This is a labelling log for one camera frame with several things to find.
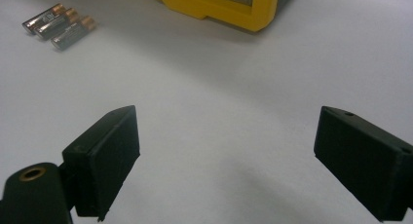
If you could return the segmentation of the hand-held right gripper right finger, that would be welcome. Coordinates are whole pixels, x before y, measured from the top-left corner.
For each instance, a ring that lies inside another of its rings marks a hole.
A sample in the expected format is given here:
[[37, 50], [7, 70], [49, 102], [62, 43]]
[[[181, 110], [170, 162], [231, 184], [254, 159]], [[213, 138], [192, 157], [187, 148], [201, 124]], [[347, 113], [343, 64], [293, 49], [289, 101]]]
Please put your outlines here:
[[360, 116], [323, 106], [314, 152], [379, 221], [413, 209], [413, 145]]

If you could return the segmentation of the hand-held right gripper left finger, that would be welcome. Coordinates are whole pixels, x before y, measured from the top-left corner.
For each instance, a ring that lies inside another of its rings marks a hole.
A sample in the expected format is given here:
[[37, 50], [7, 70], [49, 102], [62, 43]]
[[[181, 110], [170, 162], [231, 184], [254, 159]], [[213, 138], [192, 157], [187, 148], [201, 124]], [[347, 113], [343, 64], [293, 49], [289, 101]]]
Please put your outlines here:
[[133, 105], [108, 112], [69, 144], [62, 157], [75, 177], [77, 214], [102, 221], [139, 156]]

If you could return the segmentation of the black copper AA battery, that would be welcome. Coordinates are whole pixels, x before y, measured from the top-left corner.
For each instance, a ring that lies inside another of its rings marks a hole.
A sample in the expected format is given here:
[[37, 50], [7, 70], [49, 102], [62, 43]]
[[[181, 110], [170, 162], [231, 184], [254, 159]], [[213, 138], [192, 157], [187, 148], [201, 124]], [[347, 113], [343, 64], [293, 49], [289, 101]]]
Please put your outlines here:
[[73, 8], [70, 8], [52, 21], [36, 28], [35, 34], [43, 40], [49, 40], [78, 20], [79, 17], [78, 12]]
[[51, 42], [58, 50], [64, 51], [95, 29], [95, 20], [85, 16], [66, 27], [62, 33], [52, 38]]
[[65, 11], [66, 8], [62, 4], [57, 3], [51, 8], [36, 15], [35, 17], [24, 21], [21, 25], [28, 33], [35, 34], [36, 28], [47, 24]]

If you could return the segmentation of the yellow black drawer organizer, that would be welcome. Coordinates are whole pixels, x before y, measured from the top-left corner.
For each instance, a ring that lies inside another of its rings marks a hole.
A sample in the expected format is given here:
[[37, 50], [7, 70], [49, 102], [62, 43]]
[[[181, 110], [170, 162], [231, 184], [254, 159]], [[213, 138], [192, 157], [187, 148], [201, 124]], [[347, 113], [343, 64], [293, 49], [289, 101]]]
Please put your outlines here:
[[267, 27], [289, 0], [252, 0], [250, 6], [230, 0], [158, 0], [169, 9], [196, 19], [216, 19], [251, 32]]

